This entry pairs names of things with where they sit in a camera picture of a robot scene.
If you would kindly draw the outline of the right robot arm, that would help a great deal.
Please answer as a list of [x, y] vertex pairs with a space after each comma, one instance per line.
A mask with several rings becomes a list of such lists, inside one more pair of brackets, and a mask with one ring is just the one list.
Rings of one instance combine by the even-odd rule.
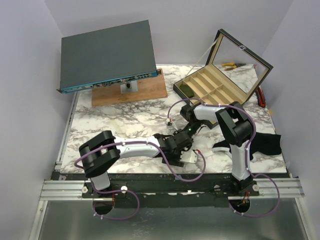
[[247, 192], [253, 182], [248, 160], [251, 142], [256, 135], [256, 125], [241, 104], [235, 101], [229, 105], [206, 103], [185, 105], [181, 108], [180, 114], [190, 124], [204, 121], [218, 123], [231, 150], [230, 191], [236, 196]]

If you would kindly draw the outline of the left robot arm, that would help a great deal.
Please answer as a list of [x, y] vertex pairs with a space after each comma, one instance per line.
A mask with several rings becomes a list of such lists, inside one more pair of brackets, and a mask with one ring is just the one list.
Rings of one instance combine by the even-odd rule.
[[120, 159], [133, 157], [162, 158], [162, 163], [183, 167], [194, 164], [197, 154], [193, 139], [185, 132], [174, 135], [156, 133], [147, 138], [122, 138], [105, 130], [82, 144], [78, 150], [85, 177], [94, 184], [93, 191], [101, 198], [111, 191], [108, 169]]

